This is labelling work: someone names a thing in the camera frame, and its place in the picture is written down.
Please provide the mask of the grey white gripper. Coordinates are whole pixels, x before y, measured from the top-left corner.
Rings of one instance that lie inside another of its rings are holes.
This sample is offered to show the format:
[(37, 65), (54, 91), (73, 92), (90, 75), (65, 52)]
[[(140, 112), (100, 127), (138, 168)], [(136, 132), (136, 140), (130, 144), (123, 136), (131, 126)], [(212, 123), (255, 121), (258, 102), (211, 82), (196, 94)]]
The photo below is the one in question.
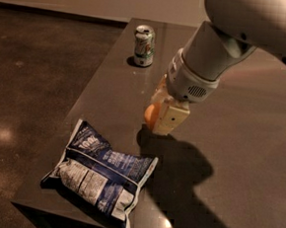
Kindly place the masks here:
[(153, 133), (168, 135), (189, 116), (189, 102), (200, 103), (219, 86), (219, 79), (207, 81), (192, 72), (184, 63), (182, 49), (169, 63), (164, 75), (151, 97), (151, 105), (161, 105), (153, 127)]

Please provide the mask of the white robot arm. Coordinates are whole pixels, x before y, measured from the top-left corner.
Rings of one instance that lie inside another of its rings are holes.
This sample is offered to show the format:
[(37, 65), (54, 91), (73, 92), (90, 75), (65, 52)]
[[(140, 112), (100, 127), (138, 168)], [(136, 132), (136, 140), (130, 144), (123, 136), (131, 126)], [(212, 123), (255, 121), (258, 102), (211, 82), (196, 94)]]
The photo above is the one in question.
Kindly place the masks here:
[(286, 65), (286, 0), (204, 0), (209, 17), (180, 48), (144, 113), (149, 129), (168, 135), (205, 100), (221, 74), (256, 49)]

